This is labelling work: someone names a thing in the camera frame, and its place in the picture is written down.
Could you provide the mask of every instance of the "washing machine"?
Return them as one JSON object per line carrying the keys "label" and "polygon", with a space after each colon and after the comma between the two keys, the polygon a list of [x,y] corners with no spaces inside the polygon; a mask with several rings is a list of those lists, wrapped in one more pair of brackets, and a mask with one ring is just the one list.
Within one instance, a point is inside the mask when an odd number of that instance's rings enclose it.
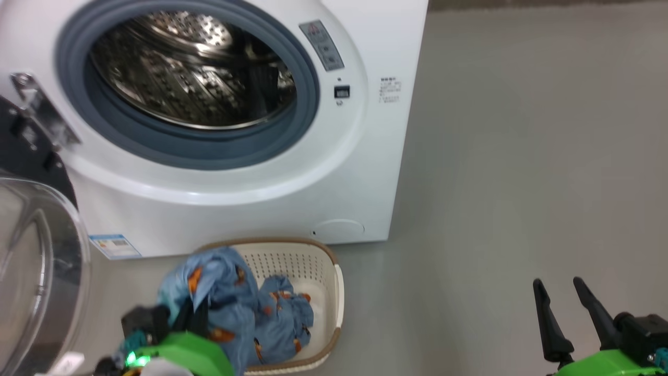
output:
{"label": "washing machine", "polygon": [[0,96],[111,259],[382,241],[427,3],[3,0]]}

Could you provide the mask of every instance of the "door hinge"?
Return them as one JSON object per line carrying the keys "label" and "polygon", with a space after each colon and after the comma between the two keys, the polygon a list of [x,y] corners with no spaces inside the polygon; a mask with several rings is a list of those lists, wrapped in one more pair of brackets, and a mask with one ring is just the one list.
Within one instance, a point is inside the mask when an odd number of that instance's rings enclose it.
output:
{"label": "door hinge", "polygon": [[19,106],[23,115],[44,131],[55,151],[81,143],[31,74],[14,73],[9,78],[23,102]]}

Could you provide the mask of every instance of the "clothing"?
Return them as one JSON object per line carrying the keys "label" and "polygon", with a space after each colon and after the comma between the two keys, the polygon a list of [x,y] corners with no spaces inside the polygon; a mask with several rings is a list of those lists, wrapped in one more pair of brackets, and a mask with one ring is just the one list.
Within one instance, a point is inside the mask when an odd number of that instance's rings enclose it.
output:
{"label": "clothing", "polygon": [[174,324],[181,306],[208,306],[208,338],[217,342],[235,373],[249,365],[281,363],[308,345],[310,297],[295,294],[287,277],[271,276],[261,289],[243,258],[230,247],[193,254],[163,279],[158,304]]}

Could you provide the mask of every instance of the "floor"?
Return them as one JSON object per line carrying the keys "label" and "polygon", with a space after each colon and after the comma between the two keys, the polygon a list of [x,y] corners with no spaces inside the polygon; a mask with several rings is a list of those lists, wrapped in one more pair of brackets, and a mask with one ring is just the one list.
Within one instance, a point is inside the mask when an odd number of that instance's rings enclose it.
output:
{"label": "floor", "polygon": [[[388,242],[336,246],[341,339],[304,375],[545,375],[543,278],[576,359],[598,349],[571,279],[612,315],[668,317],[668,5],[428,16]],[[121,339],[179,259],[94,252],[76,348]]]}

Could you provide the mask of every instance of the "basket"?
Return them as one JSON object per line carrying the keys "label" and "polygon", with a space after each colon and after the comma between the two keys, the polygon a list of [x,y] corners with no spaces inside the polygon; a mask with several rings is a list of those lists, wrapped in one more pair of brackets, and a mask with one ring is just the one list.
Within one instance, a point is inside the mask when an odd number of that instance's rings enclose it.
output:
{"label": "basket", "polygon": [[245,375],[280,375],[308,371],[323,364],[334,349],[343,322],[343,275],[334,253],[303,238],[245,238],[208,244],[200,250],[234,247],[253,271],[259,286],[266,277],[290,278],[295,292],[311,296],[311,342],[289,361],[249,367]]}

